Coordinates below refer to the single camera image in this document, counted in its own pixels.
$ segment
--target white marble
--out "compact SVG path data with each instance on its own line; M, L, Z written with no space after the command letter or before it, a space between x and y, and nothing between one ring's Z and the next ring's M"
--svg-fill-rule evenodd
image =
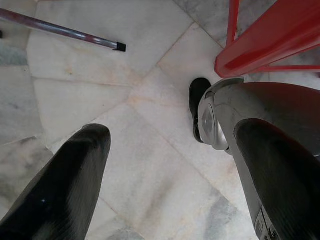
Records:
M43 1L36 17L125 43L127 52L32 31L32 76L126 86L140 82L192 23L171 0Z
M87 236L94 233L97 229L114 219L116 216L117 214L107 205L107 203L99 198L96 203Z
M42 133L27 66L0 67L0 145Z
M194 23L158 63L173 85L188 97L190 83L196 78L207 78L216 83L221 78L215 73L214 63L222 48Z
M222 47L226 46L228 0L174 0Z
M124 102L130 87L36 79L44 143L55 142Z
M92 234L88 234L86 240L144 240L144 238L117 216Z
M0 147L0 205L10 208L53 154L35 137Z
M112 138L100 197L145 239L183 239L178 236L184 233L210 239L210 223L219 221L225 222L221 236L254 236L249 217L233 206L233 214L222 208L217 218L209 216L216 203L228 200L131 107L119 105L93 123L109 127ZM203 214L206 224L199 222ZM246 237L238 238L237 224L230 223L237 215Z
M156 68L132 91L128 103L234 206L249 216L234 159L194 139L189 102L172 82Z

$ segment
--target marble floor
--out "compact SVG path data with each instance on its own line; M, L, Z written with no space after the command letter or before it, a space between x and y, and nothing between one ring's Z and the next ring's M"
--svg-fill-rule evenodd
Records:
M213 63L226 42L228 2L0 0L128 47L0 21L0 218L73 133L99 123L112 143L88 240L257 239L233 158L195 141L188 105L193 79L220 80ZM274 2L243 0L238 34ZM318 51L285 63L314 64ZM245 77L320 89L312 73Z

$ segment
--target foot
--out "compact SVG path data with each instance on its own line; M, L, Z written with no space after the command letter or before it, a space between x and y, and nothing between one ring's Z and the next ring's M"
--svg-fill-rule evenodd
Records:
M209 80L205 78L197 78L191 83L189 88L189 104L193 119L193 135L199 143L203 143L203 141L201 140L198 127L198 107L201 98L210 87L211 83Z

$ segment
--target red metal frame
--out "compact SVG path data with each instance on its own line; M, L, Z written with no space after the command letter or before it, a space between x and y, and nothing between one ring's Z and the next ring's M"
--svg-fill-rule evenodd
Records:
M230 0L227 44L214 67L220 77L252 72L320 72L318 65L269 66L320 46L320 0L277 0L235 40L238 12L239 0Z

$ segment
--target gray marble vein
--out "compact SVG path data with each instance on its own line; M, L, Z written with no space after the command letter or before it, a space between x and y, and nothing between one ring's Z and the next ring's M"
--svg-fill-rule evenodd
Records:
M27 66L0 67L0 145L42 133Z
M0 66L27 64L27 52L25 50L8 46L0 40Z
M0 205L9 208L53 154L35 137L0 147Z
M0 8L33 17L37 3L34 0L0 0ZM0 20L0 66L27 65L26 47L30 30L25 26Z
M229 1L228 0L174 0L211 37L226 45Z
M222 47L226 46L229 1L228 0L174 0ZM242 0L238 14L237 34L243 33L276 0Z

